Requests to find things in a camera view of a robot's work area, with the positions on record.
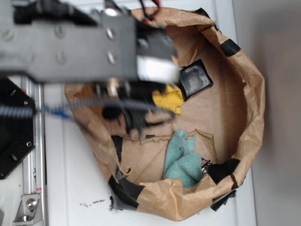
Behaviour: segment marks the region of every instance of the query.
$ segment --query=black metal plate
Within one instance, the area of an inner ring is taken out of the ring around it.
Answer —
[[[1,104],[35,107],[34,100],[8,78],[0,78]],[[0,180],[6,179],[34,146],[33,118],[0,117]]]

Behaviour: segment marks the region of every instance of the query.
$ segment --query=gray wall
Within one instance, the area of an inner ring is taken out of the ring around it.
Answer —
[[[233,0],[238,43],[266,78],[252,166],[258,226],[301,225],[301,1]]]

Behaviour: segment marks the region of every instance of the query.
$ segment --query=screw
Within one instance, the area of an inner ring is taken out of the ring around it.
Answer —
[[[26,206],[29,210],[35,209],[37,205],[38,205],[38,202],[34,199],[29,199],[26,202]]]
[[[108,59],[111,64],[113,64],[113,65],[116,64],[117,57],[114,52],[112,52],[112,51],[108,52]]]
[[[4,41],[11,41],[13,37],[14,37],[14,33],[10,29],[7,29],[2,33],[2,38]]]
[[[29,220],[29,217],[28,217],[28,215],[23,215],[22,217],[21,217],[21,221],[28,221]]]
[[[107,36],[109,37],[109,39],[113,40],[115,38],[115,32],[113,29],[108,27],[106,29],[106,32],[107,32]]]
[[[67,57],[65,55],[65,53],[63,51],[58,51],[57,54],[56,54],[56,61],[63,65],[66,63],[67,61]]]
[[[63,38],[65,36],[65,30],[62,26],[55,27],[55,34],[58,38]]]

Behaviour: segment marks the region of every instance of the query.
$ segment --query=yellow cloth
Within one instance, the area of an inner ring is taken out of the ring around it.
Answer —
[[[159,91],[154,91],[152,99],[157,107],[168,109],[175,114],[182,114],[180,106],[184,104],[184,98],[179,87],[166,85],[166,93],[161,94]]]

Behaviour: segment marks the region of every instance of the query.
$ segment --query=towel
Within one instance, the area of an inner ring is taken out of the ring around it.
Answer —
[[[184,104],[184,98],[182,91],[176,85],[166,85],[165,94],[162,94],[159,91],[154,91],[152,99],[157,107],[171,110],[178,115],[182,113],[180,106]]]
[[[180,178],[183,187],[193,187],[201,180],[202,158],[195,151],[195,142],[195,136],[187,139],[186,131],[175,131],[167,146],[163,179]]]

